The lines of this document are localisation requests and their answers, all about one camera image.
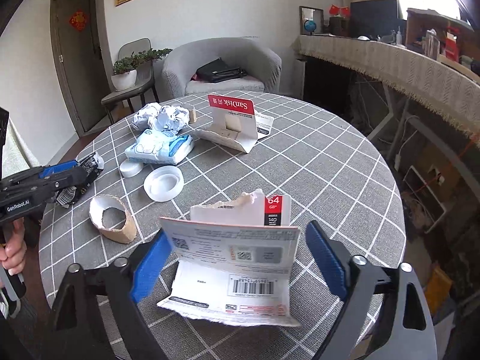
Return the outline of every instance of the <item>chair leg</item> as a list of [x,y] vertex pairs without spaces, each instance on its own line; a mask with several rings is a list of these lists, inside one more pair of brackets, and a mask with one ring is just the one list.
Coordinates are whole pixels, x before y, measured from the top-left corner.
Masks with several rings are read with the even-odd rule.
[[153,91],[153,96],[155,96],[155,101],[157,103],[160,103],[160,100],[158,99],[157,89],[155,88],[155,84],[153,84],[152,91]]
[[131,100],[130,100],[130,99],[127,99],[127,102],[128,102],[128,106],[130,107],[131,113],[132,113],[132,114],[135,113],[134,106],[131,105]]
[[106,109],[106,114],[109,116],[110,124],[111,125],[115,124],[115,121],[113,120],[112,112],[110,112],[109,107],[106,106],[105,109]]

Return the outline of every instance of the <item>chair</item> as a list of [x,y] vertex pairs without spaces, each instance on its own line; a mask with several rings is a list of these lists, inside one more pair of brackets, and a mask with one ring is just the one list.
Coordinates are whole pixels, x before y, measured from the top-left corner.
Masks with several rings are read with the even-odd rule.
[[[218,58],[232,67],[240,66],[248,76],[216,84],[191,81],[198,68]],[[245,38],[213,38],[174,49],[165,59],[162,79],[170,99],[234,90],[278,93],[281,69],[280,57],[258,42]]]
[[[118,52],[118,59],[122,59],[126,56],[131,56],[132,53],[138,53],[140,51],[150,50],[150,40],[147,38],[136,40],[135,42],[124,44],[120,51]],[[155,88],[155,77],[153,74],[153,62],[147,62],[141,64],[137,68],[137,80],[135,85],[131,88],[125,89],[123,91],[116,91],[112,92],[111,94],[105,96],[102,99],[102,105],[106,109],[106,113],[109,115],[110,123],[114,124],[115,121],[113,120],[110,106],[112,104],[119,103],[123,100],[128,101],[128,105],[130,107],[130,111],[133,113],[135,112],[133,106],[131,105],[131,97],[140,96],[142,100],[142,106],[145,106],[145,92],[149,89],[152,89],[153,95],[155,96],[155,100],[159,103],[157,89]]]

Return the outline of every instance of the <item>globe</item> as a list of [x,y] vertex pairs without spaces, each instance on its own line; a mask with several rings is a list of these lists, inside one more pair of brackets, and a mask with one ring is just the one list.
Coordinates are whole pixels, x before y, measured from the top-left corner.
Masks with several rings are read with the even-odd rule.
[[314,32],[317,29],[317,23],[315,23],[313,20],[307,20],[305,21],[303,27],[305,27],[308,32]]

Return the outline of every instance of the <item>orange wire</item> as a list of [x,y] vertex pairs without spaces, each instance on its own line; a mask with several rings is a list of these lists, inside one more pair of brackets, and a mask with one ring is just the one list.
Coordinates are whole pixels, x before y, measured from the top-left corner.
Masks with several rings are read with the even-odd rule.
[[[468,144],[465,146],[465,149],[462,150],[462,152],[458,155],[458,158],[462,158],[463,155],[468,151],[468,149],[470,149],[470,147],[472,147],[472,145],[474,145],[476,142],[478,142],[480,140],[480,133],[477,133],[475,134],[474,136],[472,136],[472,138],[470,139],[470,142],[468,142]],[[431,183],[433,183],[434,181],[438,180],[438,178],[440,178],[440,176],[442,175],[442,173],[445,173],[445,171],[447,170],[450,170],[450,168],[453,167],[453,164],[451,162],[448,163],[448,165],[442,169],[442,171],[437,175],[435,176],[434,178],[432,178],[430,181],[427,181],[425,184],[423,184],[419,189],[417,189],[416,191],[413,191],[413,192],[402,192],[400,194],[400,196],[409,196],[409,195],[412,195],[414,193],[417,193],[417,192],[420,192],[421,190],[423,190],[425,187],[429,186]]]

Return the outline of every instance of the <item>bonsai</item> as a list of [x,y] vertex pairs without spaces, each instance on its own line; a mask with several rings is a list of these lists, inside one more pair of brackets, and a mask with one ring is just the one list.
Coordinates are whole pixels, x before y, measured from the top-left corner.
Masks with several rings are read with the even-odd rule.
[[163,50],[147,50],[141,51],[138,54],[131,54],[131,56],[126,56],[125,58],[119,59],[113,65],[113,74],[124,74],[128,73],[129,71],[134,71],[138,66],[144,64],[145,62],[149,61],[157,61],[159,59],[165,58],[169,52],[172,51],[171,49],[163,49]]

